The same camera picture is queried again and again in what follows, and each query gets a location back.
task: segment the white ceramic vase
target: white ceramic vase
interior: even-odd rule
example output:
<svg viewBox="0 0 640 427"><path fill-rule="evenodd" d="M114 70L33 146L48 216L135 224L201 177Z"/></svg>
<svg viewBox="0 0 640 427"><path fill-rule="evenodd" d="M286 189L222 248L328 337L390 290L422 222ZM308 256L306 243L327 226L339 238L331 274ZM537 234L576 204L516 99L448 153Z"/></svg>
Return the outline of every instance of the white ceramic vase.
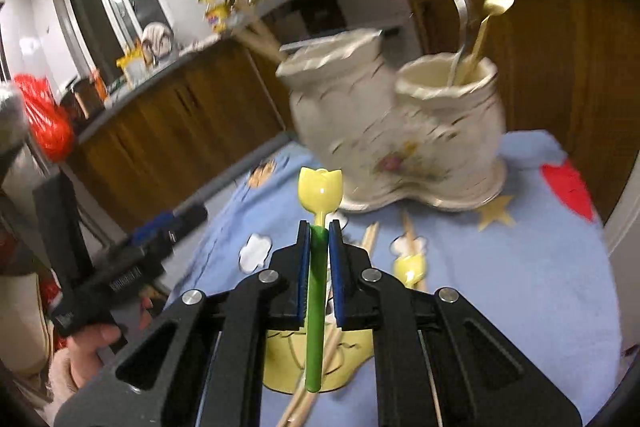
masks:
<svg viewBox="0 0 640 427"><path fill-rule="evenodd" d="M341 207L366 212L402 198L466 210L501 190L497 159L504 117L497 69L483 59L465 86L447 87L450 54L399 73L380 54L376 30L355 30L300 49L278 68L292 89L302 142L327 169L341 169Z"/></svg>

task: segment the wooden door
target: wooden door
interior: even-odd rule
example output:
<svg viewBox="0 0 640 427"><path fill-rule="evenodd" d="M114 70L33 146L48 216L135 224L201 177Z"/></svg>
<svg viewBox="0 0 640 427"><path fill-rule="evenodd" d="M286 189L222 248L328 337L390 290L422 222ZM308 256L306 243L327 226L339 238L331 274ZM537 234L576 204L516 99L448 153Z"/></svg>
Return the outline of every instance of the wooden door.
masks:
<svg viewBox="0 0 640 427"><path fill-rule="evenodd" d="M410 1L424 51L455 51L453 1ZM508 129L553 134L603 221L640 147L639 45L640 0L516 0L490 21L485 52L498 66Z"/></svg>

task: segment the yellow star pattern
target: yellow star pattern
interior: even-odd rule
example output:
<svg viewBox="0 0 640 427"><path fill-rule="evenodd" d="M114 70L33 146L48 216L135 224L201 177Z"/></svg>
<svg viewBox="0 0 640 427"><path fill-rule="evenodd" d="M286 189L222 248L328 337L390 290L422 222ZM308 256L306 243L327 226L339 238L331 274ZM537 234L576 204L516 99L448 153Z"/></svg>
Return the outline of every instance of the yellow star pattern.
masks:
<svg viewBox="0 0 640 427"><path fill-rule="evenodd" d="M478 231L482 232L494 221L500 221L508 227L514 227L516 222L505 208L511 200L513 200L513 196L498 196L495 200L476 208L476 212L480 214Z"/></svg>

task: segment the red pattern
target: red pattern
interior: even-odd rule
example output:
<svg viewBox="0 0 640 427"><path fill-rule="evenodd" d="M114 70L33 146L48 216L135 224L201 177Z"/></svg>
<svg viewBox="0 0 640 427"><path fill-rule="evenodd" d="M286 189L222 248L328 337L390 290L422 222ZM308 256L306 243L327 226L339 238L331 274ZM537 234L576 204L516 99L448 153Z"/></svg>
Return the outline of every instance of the red pattern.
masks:
<svg viewBox="0 0 640 427"><path fill-rule="evenodd" d="M587 185L569 160L561 166L545 163L540 167L540 173L565 206L593 222L593 203Z"/></svg>
<svg viewBox="0 0 640 427"><path fill-rule="evenodd" d="M51 301L60 293L60 288L53 279L45 280L43 277L39 277L38 281L40 282L40 298L42 299L42 306L47 310ZM55 351L66 347L66 339L60 337L57 332L54 332L53 336L56 343L54 348Z"/></svg>

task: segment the red plastic bag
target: red plastic bag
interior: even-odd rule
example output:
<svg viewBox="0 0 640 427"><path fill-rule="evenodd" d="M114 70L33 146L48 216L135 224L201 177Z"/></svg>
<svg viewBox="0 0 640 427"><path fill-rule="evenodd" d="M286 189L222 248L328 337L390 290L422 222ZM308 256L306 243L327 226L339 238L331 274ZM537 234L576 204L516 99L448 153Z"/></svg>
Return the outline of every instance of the red plastic bag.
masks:
<svg viewBox="0 0 640 427"><path fill-rule="evenodd" d="M14 84L24 97L31 132L52 162L64 160L74 147L74 131L64 109L56 105L46 78L16 74Z"/></svg>

